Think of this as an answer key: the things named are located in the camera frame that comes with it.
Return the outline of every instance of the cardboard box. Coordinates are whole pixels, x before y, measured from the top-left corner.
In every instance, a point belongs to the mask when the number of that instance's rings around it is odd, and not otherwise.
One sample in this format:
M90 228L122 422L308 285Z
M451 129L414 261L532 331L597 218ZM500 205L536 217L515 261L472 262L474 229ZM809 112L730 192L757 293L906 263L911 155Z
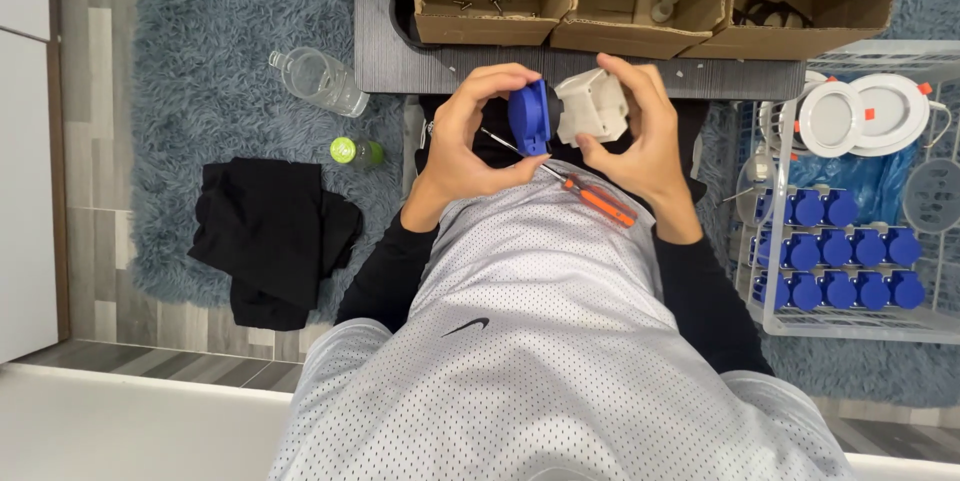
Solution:
M537 46L570 10L570 0L500 1L503 15L490 0L414 0L420 39L438 44Z
M550 46L621 56L669 59L713 36L725 0L679 0L671 18L653 21L660 0L573 0L550 35Z
M769 0L786 1L810 18L813 27L734 25L734 9L747 0L726 0L726 17L714 36L694 45L682 58L795 59L816 58L824 52L872 37L890 24L893 0Z

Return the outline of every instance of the black long sleeve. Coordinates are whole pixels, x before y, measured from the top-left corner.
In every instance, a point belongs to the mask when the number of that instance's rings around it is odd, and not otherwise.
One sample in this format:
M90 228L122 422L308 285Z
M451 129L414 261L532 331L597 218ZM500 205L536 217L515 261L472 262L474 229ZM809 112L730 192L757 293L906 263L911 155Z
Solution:
M718 375L754 371L774 376L763 358L761 337L737 289L706 238L673 244L657 237L654 251L663 283L663 304L673 312L683 339Z
M343 294L336 323L370 318L396 333L407 321L440 227L416 233L397 213Z

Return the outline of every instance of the blue plastic bag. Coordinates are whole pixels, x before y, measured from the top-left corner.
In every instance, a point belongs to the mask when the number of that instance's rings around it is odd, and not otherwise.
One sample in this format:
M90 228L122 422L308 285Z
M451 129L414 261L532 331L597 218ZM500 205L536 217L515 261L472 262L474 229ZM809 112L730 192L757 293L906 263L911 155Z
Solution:
M802 155L790 163L789 183L797 187L815 184L853 192L860 207L854 224L880 221L895 225L900 219L904 185L918 143L907 145L893 154L862 157L845 154L837 158Z

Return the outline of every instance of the white mesh jersey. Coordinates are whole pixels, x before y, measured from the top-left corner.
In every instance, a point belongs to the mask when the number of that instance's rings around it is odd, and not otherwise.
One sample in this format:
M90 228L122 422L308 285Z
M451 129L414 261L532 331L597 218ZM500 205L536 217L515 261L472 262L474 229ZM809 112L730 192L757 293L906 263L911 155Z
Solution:
M542 172L451 204L407 323L311 347L270 479L853 478L802 391L678 334L636 210Z

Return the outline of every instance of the folded black fabric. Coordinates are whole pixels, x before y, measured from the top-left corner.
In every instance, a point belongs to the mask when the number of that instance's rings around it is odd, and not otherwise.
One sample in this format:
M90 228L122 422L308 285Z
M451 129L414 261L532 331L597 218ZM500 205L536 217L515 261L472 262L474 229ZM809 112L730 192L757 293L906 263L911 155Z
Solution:
M350 260L360 210L323 190L319 164L234 158L203 166L189 256L231 277L238 326L303 328L320 280Z

